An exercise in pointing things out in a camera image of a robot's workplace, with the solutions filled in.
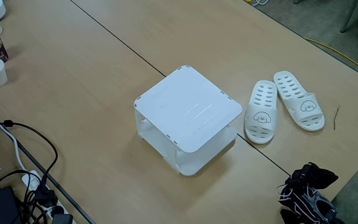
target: floor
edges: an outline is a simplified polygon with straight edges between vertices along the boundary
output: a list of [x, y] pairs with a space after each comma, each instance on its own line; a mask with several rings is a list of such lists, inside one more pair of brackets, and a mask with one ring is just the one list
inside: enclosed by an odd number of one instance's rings
[[[343, 34], [339, 32], [351, 2], [352, 0], [300, 0], [298, 4], [293, 4], [292, 0], [270, 0], [257, 8], [297, 34], [330, 45], [358, 62], [358, 5], [348, 30]], [[356, 66], [340, 56], [323, 50], [358, 71]], [[333, 203], [339, 210], [339, 218], [347, 224], [358, 224], [358, 172]]]
[[[270, 0], [256, 8], [297, 34], [332, 46], [358, 62], [358, 5], [348, 30], [339, 32], [351, 3], [352, 0], [300, 0], [298, 4], [292, 0]], [[346, 59], [326, 51], [358, 71]]]

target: plug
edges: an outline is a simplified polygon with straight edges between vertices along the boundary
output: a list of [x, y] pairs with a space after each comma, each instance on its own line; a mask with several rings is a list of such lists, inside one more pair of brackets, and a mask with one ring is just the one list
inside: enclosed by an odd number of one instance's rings
[[41, 182], [37, 190], [35, 190], [35, 201], [45, 208], [50, 208], [56, 206], [57, 196], [55, 191], [48, 189], [47, 186]]

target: white slipper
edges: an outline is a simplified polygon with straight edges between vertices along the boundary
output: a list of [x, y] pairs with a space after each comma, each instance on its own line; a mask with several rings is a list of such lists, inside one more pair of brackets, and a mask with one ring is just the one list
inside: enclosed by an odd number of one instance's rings
[[325, 118], [314, 93], [308, 93], [301, 83], [288, 71], [274, 74], [278, 92], [292, 119], [307, 131], [324, 127]]
[[258, 81], [249, 100], [244, 129], [248, 138], [257, 144], [265, 144], [276, 130], [277, 87], [267, 80]]

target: white plastic box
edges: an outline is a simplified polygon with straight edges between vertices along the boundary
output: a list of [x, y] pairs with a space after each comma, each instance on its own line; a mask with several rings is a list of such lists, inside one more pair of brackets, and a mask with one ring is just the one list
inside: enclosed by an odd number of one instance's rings
[[186, 176], [196, 174], [236, 138], [229, 123], [242, 111], [188, 65], [147, 90], [134, 106], [139, 136]]

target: cartoon dog face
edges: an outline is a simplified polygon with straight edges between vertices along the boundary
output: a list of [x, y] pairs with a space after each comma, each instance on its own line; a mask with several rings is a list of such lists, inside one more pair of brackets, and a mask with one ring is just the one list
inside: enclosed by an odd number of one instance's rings
[[311, 100], [306, 100], [301, 105], [301, 110], [302, 111], [312, 111], [312, 110], [314, 110], [316, 108], [317, 108], [316, 103], [314, 103]]
[[258, 121], [259, 123], [270, 123], [272, 122], [271, 117], [268, 113], [259, 111], [254, 115], [254, 120]]

